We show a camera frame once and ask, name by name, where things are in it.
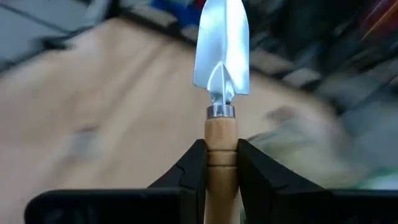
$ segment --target blurred background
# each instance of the blurred background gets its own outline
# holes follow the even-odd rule
[[[49,189],[147,187],[203,138],[204,3],[0,0],[1,223]],[[244,6],[239,136],[322,187],[398,189],[398,1]]]

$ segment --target metal blade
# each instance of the metal blade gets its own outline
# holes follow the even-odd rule
[[[249,24],[241,0],[207,0],[203,7],[193,84],[210,92],[213,105],[249,94]]]

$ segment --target silver trowel blade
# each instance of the silver trowel blade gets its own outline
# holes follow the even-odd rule
[[[193,84],[210,92],[214,105],[249,94],[249,24],[241,0],[207,0],[203,7]]]

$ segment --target wooden floor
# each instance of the wooden floor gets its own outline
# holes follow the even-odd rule
[[[22,223],[25,204],[48,189],[146,187],[203,138],[210,98],[192,85],[192,46],[121,19],[70,43],[0,80],[1,223]],[[256,73],[233,104],[241,138],[270,130],[264,115],[279,106],[320,110]],[[99,128],[96,154],[71,157],[85,126]]]

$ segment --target trowel handle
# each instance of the trowel handle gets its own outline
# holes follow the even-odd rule
[[[206,224],[239,223],[235,118],[210,118],[205,124],[208,147]]]

